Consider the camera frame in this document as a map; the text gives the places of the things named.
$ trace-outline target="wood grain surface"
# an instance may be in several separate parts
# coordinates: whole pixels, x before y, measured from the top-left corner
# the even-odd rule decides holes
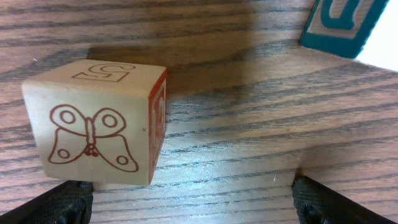
[[[398,75],[299,45],[314,0],[2,0],[0,214],[44,176],[21,82],[83,58],[169,69],[152,185],[95,184],[92,223],[298,223],[296,168],[398,222]]]

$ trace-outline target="wooden block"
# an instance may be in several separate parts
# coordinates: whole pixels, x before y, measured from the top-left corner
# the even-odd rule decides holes
[[[165,67],[80,60],[22,91],[47,176],[149,185],[165,134]]]
[[[301,44],[398,71],[398,1],[316,0]]]

